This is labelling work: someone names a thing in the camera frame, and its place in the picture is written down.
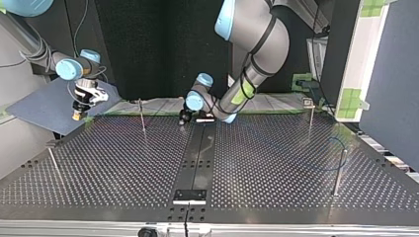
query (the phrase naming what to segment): metal rod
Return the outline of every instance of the metal rod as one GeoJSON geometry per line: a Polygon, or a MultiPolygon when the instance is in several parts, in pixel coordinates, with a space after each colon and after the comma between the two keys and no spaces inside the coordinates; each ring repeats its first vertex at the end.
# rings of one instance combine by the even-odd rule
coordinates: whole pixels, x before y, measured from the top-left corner
{"type": "Polygon", "coordinates": [[[142,130],[145,131],[144,114],[142,109],[142,100],[138,99],[139,114],[141,115],[142,130]]]}
{"type": "Polygon", "coordinates": [[[311,129],[311,127],[313,126],[314,109],[315,109],[315,106],[313,106],[313,107],[311,108],[310,129],[311,129]]]}
{"type": "Polygon", "coordinates": [[[348,162],[348,160],[346,158],[347,155],[348,155],[348,150],[344,149],[342,152],[343,152],[343,154],[342,154],[342,156],[339,160],[339,166],[338,166],[340,168],[337,170],[336,182],[335,182],[335,186],[333,188],[333,196],[338,196],[340,183],[341,183],[341,180],[342,180],[342,173],[343,173],[343,169],[344,169],[342,167],[343,166],[343,161],[346,160],[348,162]]]}
{"type": "Polygon", "coordinates": [[[53,155],[53,152],[52,152],[52,148],[49,147],[48,152],[49,152],[49,155],[51,156],[53,166],[55,167],[55,169],[59,170],[58,169],[58,164],[56,163],[56,160],[55,160],[55,156],[53,155]]]}

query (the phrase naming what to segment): white cable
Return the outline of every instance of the white cable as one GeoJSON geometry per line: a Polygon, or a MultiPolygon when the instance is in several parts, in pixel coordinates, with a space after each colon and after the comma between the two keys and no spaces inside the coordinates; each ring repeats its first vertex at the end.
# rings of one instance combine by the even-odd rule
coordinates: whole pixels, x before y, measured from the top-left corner
{"type": "Polygon", "coordinates": [[[94,78],[94,77],[97,77],[97,76],[99,76],[99,75],[101,75],[101,74],[103,74],[104,72],[106,72],[106,70],[108,70],[108,68],[106,67],[106,66],[100,66],[99,67],[99,72],[98,73],[96,73],[96,74],[93,74],[93,75],[89,75],[89,77],[88,78],[94,78]]]}
{"type": "Polygon", "coordinates": [[[79,53],[78,53],[78,51],[77,51],[77,35],[78,35],[78,32],[80,31],[81,26],[82,26],[82,25],[83,25],[83,23],[84,23],[84,20],[86,20],[87,10],[88,10],[88,9],[89,9],[89,0],[86,0],[86,7],[85,7],[85,9],[84,9],[84,15],[83,15],[83,18],[81,19],[81,21],[80,21],[80,23],[79,23],[79,25],[78,25],[78,27],[77,27],[77,30],[76,30],[76,32],[74,33],[74,38],[73,38],[73,43],[74,43],[74,57],[79,56],[79,53]]]}
{"type": "Polygon", "coordinates": [[[31,25],[29,25],[30,26],[30,28],[37,34],[37,36],[38,36],[38,39],[39,39],[39,41],[40,41],[40,48],[38,49],[38,51],[37,52],[34,52],[32,55],[39,55],[41,52],[42,52],[42,44],[43,44],[43,42],[42,42],[42,37],[41,37],[41,35],[40,35],[40,33],[38,33],[38,31],[37,30],[35,30],[35,28],[33,28],[31,25]]]}
{"type": "Polygon", "coordinates": [[[105,77],[106,83],[108,83],[108,84],[109,84],[109,79],[108,79],[108,76],[105,74],[105,72],[104,72],[104,73],[102,73],[102,75],[105,77]]]}

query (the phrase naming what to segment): black panel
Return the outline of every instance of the black panel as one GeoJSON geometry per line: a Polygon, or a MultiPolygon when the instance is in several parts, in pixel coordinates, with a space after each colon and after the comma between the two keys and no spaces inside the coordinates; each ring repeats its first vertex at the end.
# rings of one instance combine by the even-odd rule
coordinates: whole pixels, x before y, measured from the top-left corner
{"type": "Polygon", "coordinates": [[[52,48],[72,55],[73,46],[64,0],[55,0],[44,14],[26,18],[26,21],[37,29],[52,48]]]}
{"type": "Polygon", "coordinates": [[[326,98],[336,105],[346,68],[360,0],[336,0],[321,78],[326,98]]]}
{"type": "Polygon", "coordinates": [[[321,13],[323,13],[324,17],[327,21],[332,21],[333,16],[333,8],[335,7],[336,0],[315,0],[317,5],[320,7],[321,13]]]}
{"type": "Polygon", "coordinates": [[[222,0],[96,1],[120,95],[179,97],[200,72],[226,89],[228,43],[214,32],[222,0]]]}

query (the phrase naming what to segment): green tape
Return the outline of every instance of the green tape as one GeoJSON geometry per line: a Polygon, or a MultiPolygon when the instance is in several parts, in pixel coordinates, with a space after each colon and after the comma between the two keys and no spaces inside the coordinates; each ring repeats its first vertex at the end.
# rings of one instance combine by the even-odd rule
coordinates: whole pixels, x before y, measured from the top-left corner
{"type": "Polygon", "coordinates": [[[361,106],[361,89],[345,88],[339,105],[338,118],[354,119],[361,106]]]}
{"type": "Polygon", "coordinates": [[[7,114],[6,109],[9,107],[10,105],[4,105],[4,106],[0,106],[0,119],[3,117],[8,117],[9,114],[7,114]]]}
{"type": "Polygon", "coordinates": [[[302,88],[300,86],[297,86],[297,81],[311,81],[313,78],[311,73],[305,73],[305,74],[294,74],[293,75],[293,85],[291,87],[291,90],[294,92],[309,92],[310,90],[308,88],[302,88]]]}
{"type": "Polygon", "coordinates": [[[6,9],[4,8],[3,0],[0,0],[0,12],[6,14],[6,9]]]}
{"type": "Polygon", "coordinates": [[[240,115],[298,115],[306,113],[307,110],[276,110],[276,111],[241,111],[240,115]]]}
{"type": "Polygon", "coordinates": [[[95,118],[94,117],[85,117],[83,120],[85,122],[85,124],[84,124],[85,128],[89,128],[95,122],[95,118]]]}
{"type": "MultiPolygon", "coordinates": [[[[171,117],[171,116],[178,116],[179,112],[144,112],[144,116],[152,116],[152,117],[171,117]]],[[[132,116],[132,117],[139,117],[141,116],[140,112],[108,112],[105,113],[105,116],[132,116]]]]}
{"type": "Polygon", "coordinates": [[[231,100],[231,103],[234,104],[234,105],[241,105],[244,102],[244,100],[246,99],[245,95],[247,95],[247,97],[253,97],[253,95],[254,95],[253,94],[253,87],[247,81],[244,81],[243,89],[240,88],[240,90],[237,92],[237,94],[231,100]]]}
{"type": "Polygon", "coordinates": [[[364,0],[361,17],[379,17],[384,6],[384,0],[364,0]]]}
{"type": "Polygon", "coordinates": [[[319,111],[323,111],[323,106],[326,105],[326,99],[321,98],[320,101],[318,102],[318,107],[317,109],[319,111]]]}

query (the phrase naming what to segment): perforated metal table surface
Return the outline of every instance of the perforated metal table surface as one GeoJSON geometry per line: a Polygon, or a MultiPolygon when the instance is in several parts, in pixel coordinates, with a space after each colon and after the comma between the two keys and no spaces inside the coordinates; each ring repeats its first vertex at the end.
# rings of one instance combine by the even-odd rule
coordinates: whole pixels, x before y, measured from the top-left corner
{"type": "Polygon", "coordinates": [[[47,152],[23,164],[0,181],[0,219],[419,225],[419,186],[331,118],[145,123],[97,118],[51,150],[56,164],[47,152]],[[175,205],[178,190],[206,204],[175,205]]]}

